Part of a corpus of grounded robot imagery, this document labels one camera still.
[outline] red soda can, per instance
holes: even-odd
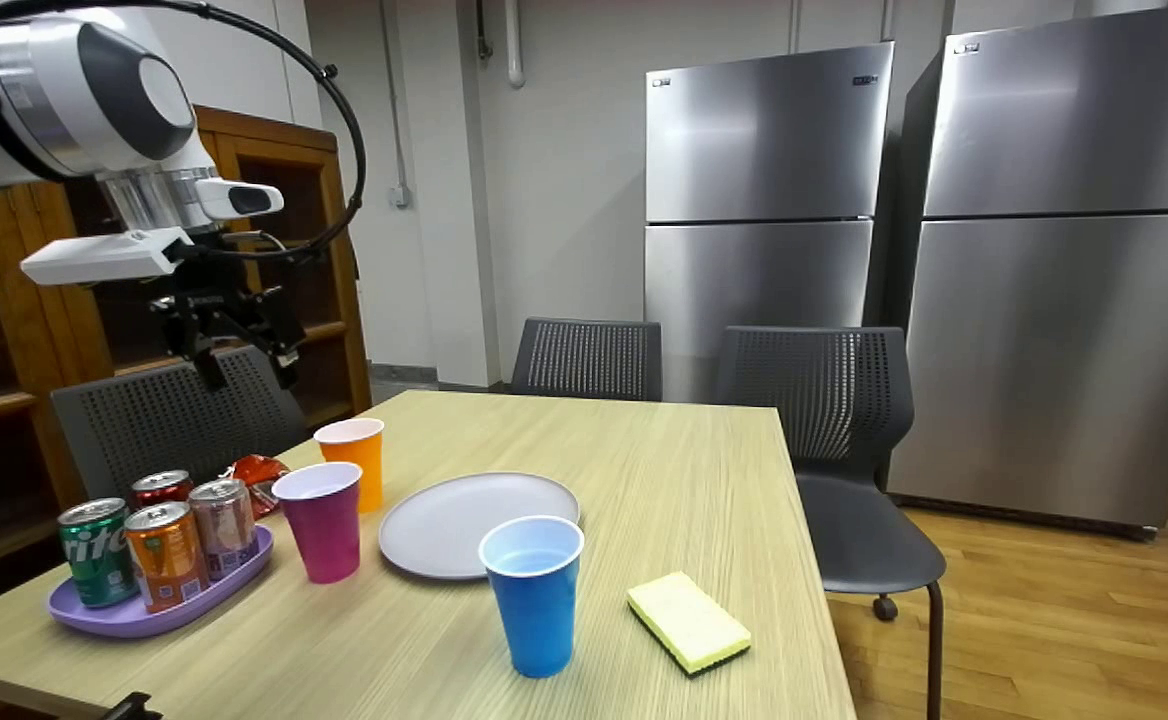
[[[168,505],[168,501],[187,501],[193,479],[187,479],[185,469],[163,469],[163,470],[138,476],[131,482],[131,491],[135,491],[135,506],[144,506],[144,505]]]
[[[187,491],[206,580],[236,571],[251,555],[256,513],[239,479],[206,479]]]

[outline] orange plastic cup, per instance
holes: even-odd
[[[360,462],[354,513],[378,513],[382,491],[382,420],[348,417],[311,432],[322,458]]]

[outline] stainless steel refrigerator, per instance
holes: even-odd
[[[723,324],[859,324],[891,45],[646,73],[646,315],[701,400]]]
[[[1168,12],[953,34],[930,79],[888,489],[1161,530]]]

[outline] purple tray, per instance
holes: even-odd
[[[256,529],[256,545],[251,555],[219,575],[211,586],[195,591],[193,601],[163,607],[163,611],[146,611],[144,596],[113,605],[113,607],[83,607],[70,580],[62,580],[50,596],[49,596],[49,611],[74,630],[88,635],[116,635],[116,641],[138,641],[138,635],[161,635],[170,626],[193,624],[195,614],[219,607],[228,596],[236,596],[245,584],[251,584],[273,555],[273,530]]]

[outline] green soda can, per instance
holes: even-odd
[[[83,607],[113,607],[138,596],[122,525],[129,505],[119,494],[98,494],[61,514],[62,561]]]

